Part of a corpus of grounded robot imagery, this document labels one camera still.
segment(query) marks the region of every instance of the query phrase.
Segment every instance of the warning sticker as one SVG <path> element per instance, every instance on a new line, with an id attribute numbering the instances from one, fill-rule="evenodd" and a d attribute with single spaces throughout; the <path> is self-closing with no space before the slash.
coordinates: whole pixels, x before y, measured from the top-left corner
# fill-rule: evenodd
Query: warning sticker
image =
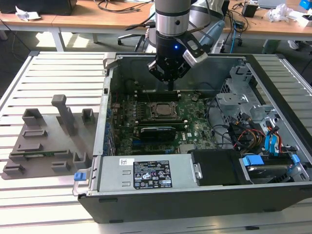
<path id="1" fill-rule="evenodd" d="M 133 162 L 135 189 L 172 188 L 169 161 Z"/>

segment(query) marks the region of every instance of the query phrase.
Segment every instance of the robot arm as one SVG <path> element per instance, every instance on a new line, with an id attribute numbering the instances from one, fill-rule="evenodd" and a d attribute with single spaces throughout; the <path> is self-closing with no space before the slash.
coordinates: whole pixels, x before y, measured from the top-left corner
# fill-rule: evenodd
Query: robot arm
<path id="1" fill-rule="evenodd" d="M 191 0 L 155 1 L 156 59 L 148 68 L 158 80 L 168 82 L 169 90 L 176 79 L 208 57 L 193 33 L 209 24 L 188 31 L 190 8 Z"/>

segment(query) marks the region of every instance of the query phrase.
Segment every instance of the aluminum extrusion table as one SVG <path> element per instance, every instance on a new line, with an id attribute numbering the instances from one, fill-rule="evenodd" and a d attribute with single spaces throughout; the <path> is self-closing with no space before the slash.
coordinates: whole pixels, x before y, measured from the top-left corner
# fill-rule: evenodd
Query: aluminum extrusion table
<path id="1" fill-rule="evenodd" d="M 29 56 L 0 101 L 0 173 L 22 128 L 26 108 L 57 113 L 54 94 L 65 94 L 73 113 L 98 112 L 104 53 L 41 52 Z M 285 59 L 255 56 L 298 117 L 312 133 L 312 90 Z M 0 232 L 15 233 L 310 233 L 312 199 L 281 212 L 97 224 L 72 196 L 73 176 L 19 180 L 0 178 Z M 259 230 L 247 231 L 246 226 Z"/>

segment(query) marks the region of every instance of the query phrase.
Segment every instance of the barcode label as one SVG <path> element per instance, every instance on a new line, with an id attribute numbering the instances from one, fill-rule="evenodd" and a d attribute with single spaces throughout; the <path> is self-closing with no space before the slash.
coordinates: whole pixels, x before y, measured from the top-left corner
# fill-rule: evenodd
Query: barcode label
<path id="1" fill-rule="evenodd" d="M 171 184 L 171 180 L 161 180 L 160 182 L 160 184 Z"/>
<path id="2" fill-rule="evenodd" d="M 134 158 L 120 158 L 119 165 L 120 166 L 132 166 L 134 161 L 135 161 Z"/>

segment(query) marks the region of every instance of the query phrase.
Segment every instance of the electronic device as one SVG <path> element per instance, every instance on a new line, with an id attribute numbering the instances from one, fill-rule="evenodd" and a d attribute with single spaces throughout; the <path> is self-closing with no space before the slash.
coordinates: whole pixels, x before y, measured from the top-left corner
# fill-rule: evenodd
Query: electronic device
<path id="1" fill-rule="evenodd" d="M 312 197 L 312 136 L 254 56 L 209 54 L 172 91 L 143 69 L 154 57 L 103 60 L 92 166 L 73 188 L 96 222 L 281 211 Z"/>
<path id="2" fill-rule="evenodd" d="M 77 0 L 0 0 L 2 13 L 15 13 L 17 6 L 27 12 L 68 16 L 72 13 Z"/>
<path id="3" fill-rule="evenodd" d="M 258 0 L 261 8 L 276 8 L 279 4 L 286 4 L 286 0 Z"/>
<path id="4" fill-rule="evenodd" d="M 247 3 L 243 6 L 242 15 L 244 17 L 252 18 L 254 17 L 254 14 L 257 11 L 258 7 L 259 7 L 258 5 Z"/>

